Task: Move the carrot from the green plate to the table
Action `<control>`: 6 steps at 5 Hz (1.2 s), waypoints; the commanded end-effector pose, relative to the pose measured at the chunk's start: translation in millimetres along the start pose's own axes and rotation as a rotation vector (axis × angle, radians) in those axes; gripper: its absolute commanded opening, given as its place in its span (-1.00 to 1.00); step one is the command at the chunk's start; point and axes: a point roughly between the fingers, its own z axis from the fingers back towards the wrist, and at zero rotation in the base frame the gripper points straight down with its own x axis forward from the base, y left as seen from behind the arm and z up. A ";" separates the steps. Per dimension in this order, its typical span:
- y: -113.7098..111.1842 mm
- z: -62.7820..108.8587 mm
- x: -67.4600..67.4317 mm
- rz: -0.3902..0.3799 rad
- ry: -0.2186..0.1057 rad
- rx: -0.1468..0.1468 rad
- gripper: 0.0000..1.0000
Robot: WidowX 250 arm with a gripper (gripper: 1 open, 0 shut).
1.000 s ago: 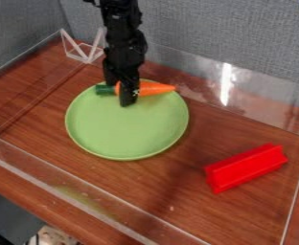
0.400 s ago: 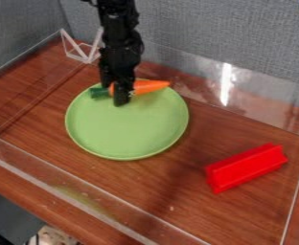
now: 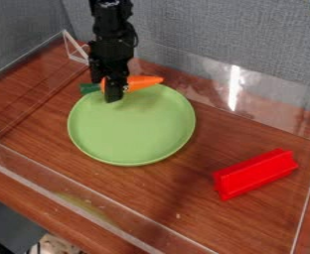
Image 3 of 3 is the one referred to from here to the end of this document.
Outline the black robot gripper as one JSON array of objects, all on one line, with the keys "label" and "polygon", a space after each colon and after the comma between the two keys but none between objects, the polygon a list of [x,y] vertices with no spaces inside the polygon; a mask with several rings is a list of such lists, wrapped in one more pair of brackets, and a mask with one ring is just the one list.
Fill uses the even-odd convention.
[{"label": "black robot gripper", "polygon": [[138,35],[129,18],[133,16],[131,0],[89,0],[94,18],[95,39],[89,42],[89,65],[93,83],[105,79],[105,100],[117,102],[123,98],[127,86],[129,61],[134,58]]}]

